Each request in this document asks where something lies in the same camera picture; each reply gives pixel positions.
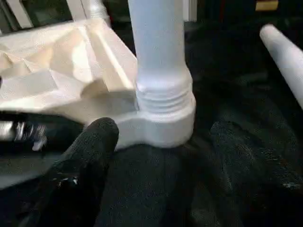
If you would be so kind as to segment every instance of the black fabric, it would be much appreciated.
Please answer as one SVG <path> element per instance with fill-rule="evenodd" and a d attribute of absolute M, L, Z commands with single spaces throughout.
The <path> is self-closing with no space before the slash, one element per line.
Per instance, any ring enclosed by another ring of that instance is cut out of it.
<path fill-rule="evenodd" d="M 194 134 L 179 148 L 115 153 L 95 226 L 302 225 L 303 111 L 260 41 L 267 22 L 303 46 L 301 18 L 186 34 Z"/>

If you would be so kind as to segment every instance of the white plastic leg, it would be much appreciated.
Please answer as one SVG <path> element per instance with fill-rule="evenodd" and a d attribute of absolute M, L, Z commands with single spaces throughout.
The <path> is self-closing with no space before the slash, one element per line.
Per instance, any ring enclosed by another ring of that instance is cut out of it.
<path fill-rule="evenodd" d="M 119 147 L 178 146 L 193 132 L 196 101 L 185 64 L 182 0 L 129 0 L 138 59 L 137 113 L 116 119 Z"/>
<path fill-rule="evenodd" d="M 303 52 L 273 25 L 261 29 L 260 37 L 292 93 L 303 109 Z"/>
<path fill-rule="evenodd" d="M 70 9 L 72 19 L 74 21 L 85 19 L 85 13 L 82 7 L 81 0 L 66 0 L 66 2 Z"/>
<path fill-rule="evenodd" d="M 29 28 L 33 27 L 33 24 L 24 9 L 23 4 L 19 0 L 7 0 L 9 7 L 13 11 L 18 23 L 20 24 L 21 28 Z"/>

